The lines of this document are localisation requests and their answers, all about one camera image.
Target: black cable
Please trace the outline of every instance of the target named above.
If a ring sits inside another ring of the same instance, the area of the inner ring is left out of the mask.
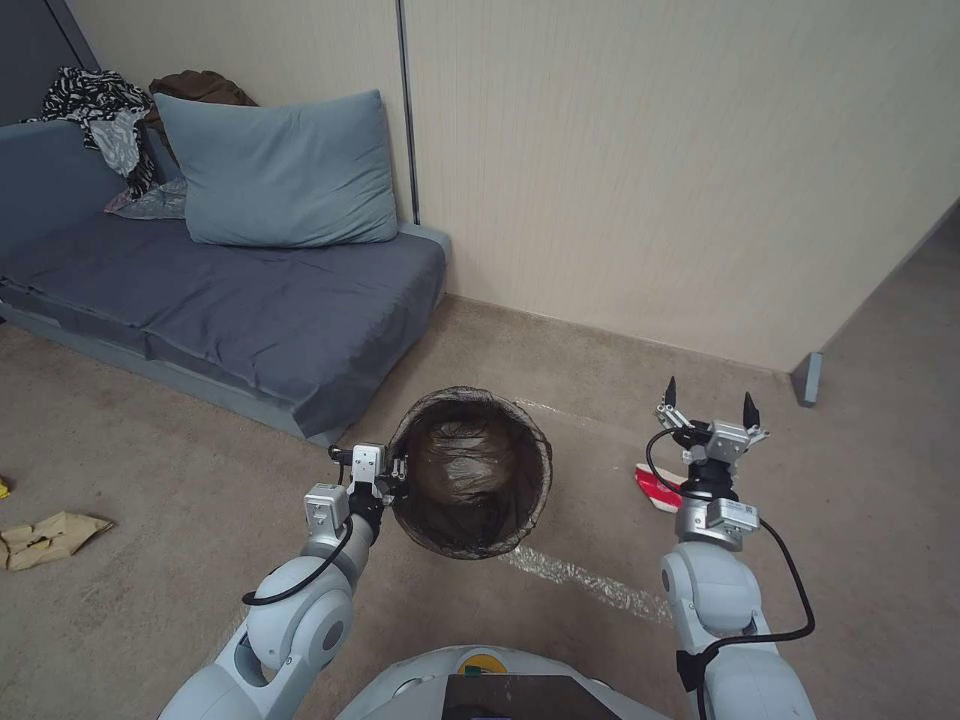
[[[704,672],[706,671],[707,664],[709,664],[710,661],[717,656],[717,653],[720,652],[720,648],[722,647],[727,645],[750,645],[755,643],[789,642],[791,640],[799,640],[800,638],[806,637],[812,633],[814,628],[817,626],[816,618],[813,616],[813,608],[810,606],[810,599],[807,597],[807,591],[803,587],[803,580],[800,579],[800,571],[797,570],[797,565],[793,562],[793,556],[790,555],[790,551],[787,549],[787,544],[783,541],[783,538],[780,537],[780,533],[774,530],[773,526],[766,520],[760,518],[760,524],[768,533],[773,536],[773,539],[780,548],[780,552],[783,553],[783,559],[787,561],[787,567],[790,568],[790,574],[793,576],[793,582],[797,586],[797,593],[800,595],[800,603],[803,605],[803,612],[807,616],[807,623],[802,628],[791,630],[789,632],[767,633],[765,635],[739,635],[736,637],[720,638],[719,640],[707,645],[707,647],[705,647],[699,653],[706,658],[706,662],[703,664]],[[700,716],[700,720],[707,720],[706,699],[704,698],[703,685],[704,678],[701,677],[700,682],[697,683],[697,713]]]
[[[353,534],[353,520],[348,517],[343,522],[347,526],[347,531],[343,534],[343,539],[339,543],[337,543],[337,547],[333,549],[333,552],[330,553],[330,556],[326,558],[322,563],[320,563],[320,567],[318,567],[312,573],[307,575],[303,580],[298,582],[296,585],[294,585],[293,587],[287,588],[283,592],[279,592],[276,595],[270,595],[265,598],[258,598],[257,592],[256,590],[254,590],[253,592],[246,593],[242,598],[240,598],[241,602],[243,602],[244,605],[251,605],[253,607],[259,607],[261,605],[271,605],[275,602],[286,600],[288,597],[293,597],[298,592],[303,590],[307,585],[309,585],[318,577],[320,577],[320,574],[324,570],[326,570],[328,567],[330,567],[333,564],[333,561],[337,559],[337,556],[340,554],[340,551],[343,550],[344,546],[350,540],[350,536]]]
[[[682,432],[686,429],[687,428],[683,428],[683,427],[667,428],[666,430],[661,430],[652,438],[650,438],[650,441],[647,443],[647,451],[646,451],[647,467],[650,468],[650,472],[653,474],[653,476],[657,480],[659,480],[661,484],[665,488],[667,488],[667,490],[670,490],[671,492],[675,492],[677,495],[680,495],[681,497],[690,498],[691,500],[703,500],[704,502],[709,502],[710,501],[709,497],[704,497],[703,495],[697,495],[696,493],[684,490],[676,483],[672,483],[669,480],[667,480],[663,475],[660,474],[660,471],[657,470],[657,466],[653,464],[653,446],[657,442],[657,440],[659,440],[662,437],[666,437],[667,435],[675,435],[676,433]]]
[[[673,435],[677,432],[684,430],[685,428],[667,428],[662,430],[650,438],[650,442],[647,443],[647,466],[650,468],[650,472],[653,474],[657,480],[663,483],[663,486],[668,490],[675,492],[677,495],[690,498],[692,500],[703,500],[708,501],[709,498],[704,498],[702,496],[696,495],[695,493],[690,493],[683,490],[676,483],[672,483],[663,477],[660,472],[657,470],[656,465],[653,463],[653,445],[657,440],[666,436]],[[817,626],[817,621],[813,616],[813,608],[810,606],[810,599],[807,597],[807,591],[803,587],[803,580],[800,578],[800,571],[797,570],[797,565],[793,561],[793,556],[790,554],[790,551],[787,549],[787,544],[783,541],[783,538],[780,537],[780,533],[774,530],[773,526],[768,523],[763,518],[760,518],[760,525],[773,536],[773,539],[776,541],[777,546],[780,548],[780,552],[783,554],[783,559],[787,561],[787,567],[790,569],[790,575],[793,576],[793,582],[797,586],[797,594],[800,595],[800,603],[803,605],[803,612],[807,616],[806,624],[797,630],[791,630],[789,632],[782,633],[767,633],[765,635],[738,635],[735,637],[725,637],[715,640],[700,651],[694,657],[703,657],[703,665],[701,668],[701,675],[699,682],[697,683],[697,714],[700,716],[700,720],[707,720],[707,708],[706,708],[706,698],[704,697],[704,674],[706,673],[706,667],[712,661],[717,654],[720,652],[720,648],[726,647],[727,645],[751,645],[756,643],[776,643],[776,642],[789,642],[791,640],[799,640],[800,638],[806,637],[813,632],[814,628]]]

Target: trash can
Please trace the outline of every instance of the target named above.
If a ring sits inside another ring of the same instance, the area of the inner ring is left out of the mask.
[[[457,559],[513,550],[537,524],[553,477],[550,443],[530,416],[471,387],[421,398],[387,454],[391,464],[406,458],[397,521],[415,542]]]

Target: couch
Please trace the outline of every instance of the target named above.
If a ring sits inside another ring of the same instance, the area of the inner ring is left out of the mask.
[[[146,138],[160,180],[179,173]],[[426,331],[448,238],[200,245],[182,220],[102,212],[124,189],[63,121],[0,127],[0,317],[322,445],[364,412]]]

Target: blue pillow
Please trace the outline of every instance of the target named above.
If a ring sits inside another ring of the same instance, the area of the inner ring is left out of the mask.
[[[291,107],[154,99],[187,179],[194,242],[316,247],[397,234],[378,91]]]

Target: crumpled paper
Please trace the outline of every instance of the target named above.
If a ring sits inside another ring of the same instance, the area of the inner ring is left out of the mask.
[[[70,557],[94,535],[113,527],[109,520],[59,512],[36,525],[17,525],[0,533],[7,570]]]

